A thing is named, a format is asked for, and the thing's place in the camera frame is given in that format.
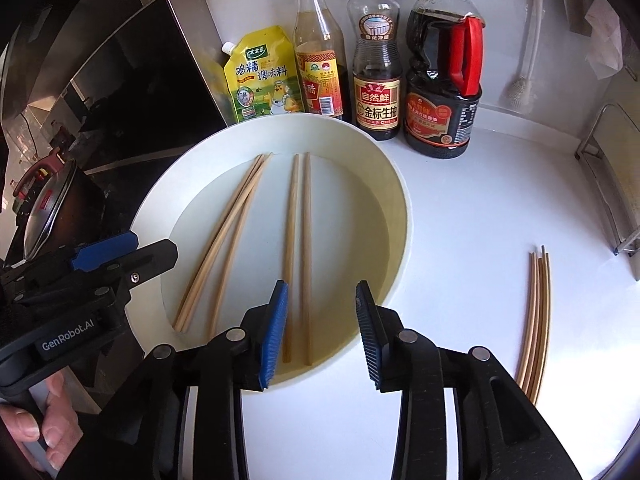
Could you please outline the person's left hand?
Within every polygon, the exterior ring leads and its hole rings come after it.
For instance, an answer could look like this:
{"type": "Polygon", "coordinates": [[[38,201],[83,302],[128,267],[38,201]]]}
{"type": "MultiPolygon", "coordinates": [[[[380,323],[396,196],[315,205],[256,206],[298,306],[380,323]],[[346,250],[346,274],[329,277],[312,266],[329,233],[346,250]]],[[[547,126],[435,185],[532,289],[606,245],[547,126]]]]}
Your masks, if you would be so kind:
{"type": "Polygon", "coordinates": [[[38,442],[43,437],[48,447],[47,462],[59,471],[84,433],[70,402],[62,370],[49,376],[46,385],[49,393],[43,422],[37,422],[24,408],[6,403],[1,404],[1,419],[20,451],[38,470],[43,470],[43,466],[26,450],[25,443],[38,442]]]}

